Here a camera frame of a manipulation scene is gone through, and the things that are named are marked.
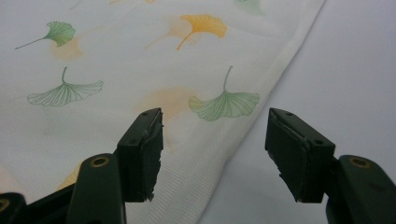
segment white cloth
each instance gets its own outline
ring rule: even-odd
[[[155,197],[127,204],[128,218],[196,223],[322,4],[2,1],[0,191],[52,193],[160,106]]]

